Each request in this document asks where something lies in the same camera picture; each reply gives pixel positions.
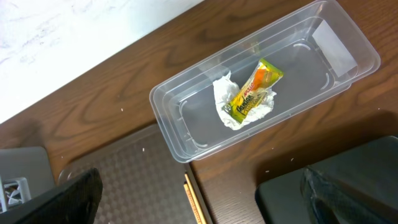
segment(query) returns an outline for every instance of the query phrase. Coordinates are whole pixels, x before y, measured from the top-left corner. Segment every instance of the yellow wrapper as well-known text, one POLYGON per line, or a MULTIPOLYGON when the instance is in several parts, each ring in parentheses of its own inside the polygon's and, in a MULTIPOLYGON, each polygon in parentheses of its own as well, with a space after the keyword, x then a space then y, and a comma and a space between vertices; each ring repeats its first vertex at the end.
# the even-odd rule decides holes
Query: yellow wrapper
POLYGON ((251 108, 260 104, 268 93, 268 89, 284 76, 278 68, 260 59, 256 69, 244 84, 241 91, 223 107, 237 122, 242 123, 251 108))

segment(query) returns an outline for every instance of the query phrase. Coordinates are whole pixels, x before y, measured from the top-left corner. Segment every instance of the crumpled napkin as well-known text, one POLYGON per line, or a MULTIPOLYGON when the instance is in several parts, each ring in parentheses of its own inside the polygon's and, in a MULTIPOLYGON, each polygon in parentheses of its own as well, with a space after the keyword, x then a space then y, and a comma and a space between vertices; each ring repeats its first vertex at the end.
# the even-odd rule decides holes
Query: crumpled napkin
POLYGON ((240 91, 238 84, 232 82, 231 71, 227 75, 221 77, 219 80, 213 82, 214 87, 214 99, 216 101, 216 110, 218 116, 224 123, 225 126, 232 130, 239 130, 243 126, 248 125, 251 122, 255 122, 258 119, 265 117, 265 115, 272 111, 274 108, 274 96, 276 92, 269 89, 267 96, 264 101, 257 107, 252 108, 246 118, 241 124, 233 119, 227 112, 222 108, 225 104, 229 103, 240 91))

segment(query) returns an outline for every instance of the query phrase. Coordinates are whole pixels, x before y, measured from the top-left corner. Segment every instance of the wooden pencil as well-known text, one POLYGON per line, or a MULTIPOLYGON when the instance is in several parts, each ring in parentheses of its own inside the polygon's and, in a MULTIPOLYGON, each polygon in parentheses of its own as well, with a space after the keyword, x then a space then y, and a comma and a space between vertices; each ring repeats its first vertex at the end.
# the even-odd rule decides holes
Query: wooden pencil
POLYGON ((195 191, 194 191, 193 188, 192 188, 192 184, 191 184, 191 181, 190 181, 190 179, 189 179, 189 177, 188 177, 188 174, 185 174, 185 179, 187 180, 187 184, 188 184, 188 187, 189 187, 189 191, 191 192, 193 202, 195 203, 196 208, 197 208, 197 210, 198 210, 200 220, 201 220, 201 222, 202 222, 203 224, 207 224, 207 222, 206 222, 206 220, 205 220, 205 216, 203 215, 203 212, 202 212, 202 210, 201 210, 200 204, 199 204, 199 202, 198 202, 197 195, 195 194, 195 191))
POLYGON ((184 184, 184 189, 185 189, 185 193, 187 193, 187 197, 188 197, 189 203, 191 204, 192 211, 197 220, 197 223, 202 224, 202 222, 200 221, 200 216, 199 216, 197 207, 195 205, 195 202, 193 202, 192 194, 191 194, 191 191, 189 190, 188 184, 184 184))

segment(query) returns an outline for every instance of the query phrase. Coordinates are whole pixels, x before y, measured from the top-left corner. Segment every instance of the textured mat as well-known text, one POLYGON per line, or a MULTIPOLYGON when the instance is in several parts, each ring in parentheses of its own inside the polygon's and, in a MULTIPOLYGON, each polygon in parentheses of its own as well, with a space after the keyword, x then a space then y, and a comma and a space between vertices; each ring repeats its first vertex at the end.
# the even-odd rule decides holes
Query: textured mat
POLYGON ((103 181, 97 224, 196 223, 174 160, 157 125, 149 126, 70 164, 59 184, 95 167, 103 181))

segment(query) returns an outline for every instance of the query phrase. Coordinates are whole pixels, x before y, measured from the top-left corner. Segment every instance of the dark wood surface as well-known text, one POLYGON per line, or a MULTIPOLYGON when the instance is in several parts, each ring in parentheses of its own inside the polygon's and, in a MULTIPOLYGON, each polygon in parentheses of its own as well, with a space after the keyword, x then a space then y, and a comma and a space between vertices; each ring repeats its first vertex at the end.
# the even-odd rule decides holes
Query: dark wood surface
MULTIPOLYGON (((72 160, 155 123, 149 92, 156 84, 309 2, 205 1, 0 125, 0 148, 45 147, 57 178, 72 160)), ((257 184, 398 133, 398 3, 339 3, 379 52, 380 69, 310 110, 195 161, 215 222, 262 223, 257 184)))

